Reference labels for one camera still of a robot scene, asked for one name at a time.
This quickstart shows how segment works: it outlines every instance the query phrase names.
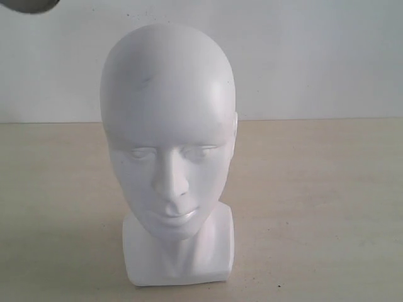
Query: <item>table surface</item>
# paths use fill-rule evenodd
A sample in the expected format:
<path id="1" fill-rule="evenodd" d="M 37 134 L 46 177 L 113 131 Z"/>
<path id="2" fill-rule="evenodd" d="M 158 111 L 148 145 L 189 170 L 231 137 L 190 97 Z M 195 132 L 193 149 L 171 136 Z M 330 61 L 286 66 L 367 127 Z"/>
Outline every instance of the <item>table surface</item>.
<path id="1" fill-rule="evenodd" d="M 0 300 L 403 301 L 403 119 L 244 121 L 227 282 L 136 288 L 102 127 L 0 125 Z"/>

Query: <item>mannequin ear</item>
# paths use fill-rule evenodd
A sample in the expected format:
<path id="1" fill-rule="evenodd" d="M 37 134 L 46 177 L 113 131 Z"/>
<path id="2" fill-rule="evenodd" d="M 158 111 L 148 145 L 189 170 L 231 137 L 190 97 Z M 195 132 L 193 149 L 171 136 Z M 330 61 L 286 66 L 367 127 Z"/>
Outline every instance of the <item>mannequin ear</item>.
<path id="1" fill-rule="evenodd" d="M 238 114 L 235 112 L 235 116 L 234 116 L 234 137 L 233 137 L 233 141 L 232 141 L 231 158 L 234 156 L 235 141 L 236 141 L 236 138 L 237 138 L 237 132 L 238 132 Z"/>

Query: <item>dark object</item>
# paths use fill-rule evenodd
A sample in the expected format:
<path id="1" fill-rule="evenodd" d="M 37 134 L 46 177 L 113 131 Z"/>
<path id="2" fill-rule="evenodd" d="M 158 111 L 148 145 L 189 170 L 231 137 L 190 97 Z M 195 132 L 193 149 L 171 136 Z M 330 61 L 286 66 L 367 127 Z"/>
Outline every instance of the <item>dark object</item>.
<path id="1" fill-rule="evenodd" d="M 0 0 L 3 6 L 23 14 L 42 14 L 50 11 L 60 0 Z"/>

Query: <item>mannequin head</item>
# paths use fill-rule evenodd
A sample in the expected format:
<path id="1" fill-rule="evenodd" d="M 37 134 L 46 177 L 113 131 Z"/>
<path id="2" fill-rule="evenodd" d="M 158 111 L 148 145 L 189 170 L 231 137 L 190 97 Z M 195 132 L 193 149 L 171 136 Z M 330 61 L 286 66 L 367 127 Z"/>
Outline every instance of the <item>mannequin head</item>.
<path id="1" fill-rule="evenodd" d="M 101 115 L 113 169 L 142 226 L 163 240 L 195 235 L 234 153 L 235 85 L 221 48 L 179 25 L 129 33 L 106 59 Z"/>

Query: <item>mannequin eye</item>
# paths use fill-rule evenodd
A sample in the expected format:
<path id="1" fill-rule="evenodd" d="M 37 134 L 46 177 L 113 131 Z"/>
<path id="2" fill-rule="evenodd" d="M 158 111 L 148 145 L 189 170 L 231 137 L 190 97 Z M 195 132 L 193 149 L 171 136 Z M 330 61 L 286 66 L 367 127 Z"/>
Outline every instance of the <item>mannequin eye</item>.
<path id="1" fill-rule="evenodd" d="M 132 150 L 132 156 L 135 159 L 144 159 L 152 154 L 154 154 L 153 148 L 135 148 Z"/>
<path id="2" fill-rule="evenodd" d="M 207 157 L 217 146 L 195 146 L 184 148 L 183 155 L 190 160 L 201 160 Z"/>

